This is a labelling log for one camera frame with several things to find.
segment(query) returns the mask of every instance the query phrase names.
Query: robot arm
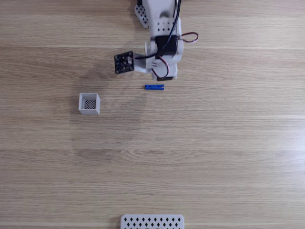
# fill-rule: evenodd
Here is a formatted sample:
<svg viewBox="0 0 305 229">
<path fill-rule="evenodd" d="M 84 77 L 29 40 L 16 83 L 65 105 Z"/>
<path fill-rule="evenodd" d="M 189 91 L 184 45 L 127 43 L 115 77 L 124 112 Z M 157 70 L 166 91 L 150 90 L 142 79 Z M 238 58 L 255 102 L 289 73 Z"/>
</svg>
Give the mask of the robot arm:
<svg viewBox="0 0 305 229">
<path fill-rule="evenodd" d="M 117 74 L 136 70 L 152 73 L 158 81 L 177 78 L 183 54 L 180 5 L 181 0 L 138 1 L 135 14 L 144 28 L 150 28 L 151 41 L 145 43 L 145 56 L 133 52 L 115 56 Z"/>
</svg>

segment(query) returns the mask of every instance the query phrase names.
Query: red wire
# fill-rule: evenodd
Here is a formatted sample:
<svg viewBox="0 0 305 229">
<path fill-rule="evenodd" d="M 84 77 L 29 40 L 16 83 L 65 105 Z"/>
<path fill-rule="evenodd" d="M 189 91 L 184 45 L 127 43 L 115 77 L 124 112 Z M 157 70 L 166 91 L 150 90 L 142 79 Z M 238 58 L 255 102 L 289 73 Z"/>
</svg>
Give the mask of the red wire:
<svg viewBox="0 0 305 229">
<path fill-rule="evenodd" d="M 194 39 L 194 40 L 192 40 L 192 41 L 187 41 L 187 40 L 184 40 L 184 39 L 183 39 L 183 41 L 184 41 L 184 42 L 186 42 L 186 43 L 192 43 L 192 44 L 196 43 L 196 42 L 198 41 L 198 39 L 199 39 L 199 34 L 198 34 L 198 33 L 196 33 L 196 32 L 188 32 L 188 33 L 184 33 L 184 34 L 182 34 L 182 35 L 181 35 L 181 37 L 183 37 L 183 36 L 187 36 L 187 35 L 191 35 L 191 34 L 196 35 L 196 36 L 197 36 L 197 38 L 196 38 L 196 39 Z"/>
<path fill-rule="evenodd" d="M 170 67 L 168 66 L 167 62 L 165 61 L 165 59 L 163 59 L 161 56 L 159 56 L 160 60 L 166 65 L 166 69 L 167 69 L 167 74 L 166 76 L 168 76 L 168 74 L 170 73 Z M 164 77 L 160 77 L 158 76 L 158 74 L 156 73 L 156 71 L 154 69 L 152 69 L 152 72 L 157 76 L 157 78 L 159 79 L 163 79 L 165 78 L 166 76 Z"/>
</svg>

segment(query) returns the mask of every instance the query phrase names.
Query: wooden table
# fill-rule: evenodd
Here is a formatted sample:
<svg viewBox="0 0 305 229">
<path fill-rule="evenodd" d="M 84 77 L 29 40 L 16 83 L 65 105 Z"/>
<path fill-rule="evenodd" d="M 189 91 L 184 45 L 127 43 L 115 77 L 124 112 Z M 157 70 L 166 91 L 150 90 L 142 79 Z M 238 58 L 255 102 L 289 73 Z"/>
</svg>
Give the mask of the wooden table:
<svg viewBox="0 0 305 229">
<path fill-rule="evenodd" d="M 0 228 L 304 229 L 305 1 L 184 0 L 200 39 L 164 91 L 114 74 L 149 39 L 135 4 L 0 1 Z"/>
</svg>

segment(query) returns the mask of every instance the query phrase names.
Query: black circuit board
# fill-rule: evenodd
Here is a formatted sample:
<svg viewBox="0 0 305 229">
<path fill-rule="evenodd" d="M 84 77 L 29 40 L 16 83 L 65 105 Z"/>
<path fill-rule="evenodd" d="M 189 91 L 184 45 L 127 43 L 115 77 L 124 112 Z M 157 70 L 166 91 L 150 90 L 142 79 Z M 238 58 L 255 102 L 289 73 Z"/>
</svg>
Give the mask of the black circuit board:
<svg viewBox="0 0 305 229">
<path fill-rule="evenodd" d="M 115 73 L 127 73 L 134 70 L 133 52 L 125 52 L 114 57 Z"/>
</svg>

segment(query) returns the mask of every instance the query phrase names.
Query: white basket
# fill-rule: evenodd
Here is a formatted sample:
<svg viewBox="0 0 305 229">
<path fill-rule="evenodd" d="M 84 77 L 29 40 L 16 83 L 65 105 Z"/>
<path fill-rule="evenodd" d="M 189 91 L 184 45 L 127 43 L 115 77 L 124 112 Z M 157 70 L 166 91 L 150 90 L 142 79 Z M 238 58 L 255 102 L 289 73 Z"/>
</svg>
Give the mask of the white basket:
<svg viewBox="0 0 305 229">
<path fill-rule="evenodd" d="M 83 115 L 99 115 L 101 99 L 97 93 L 80 93 L 78 109 Z"/>
</svg>

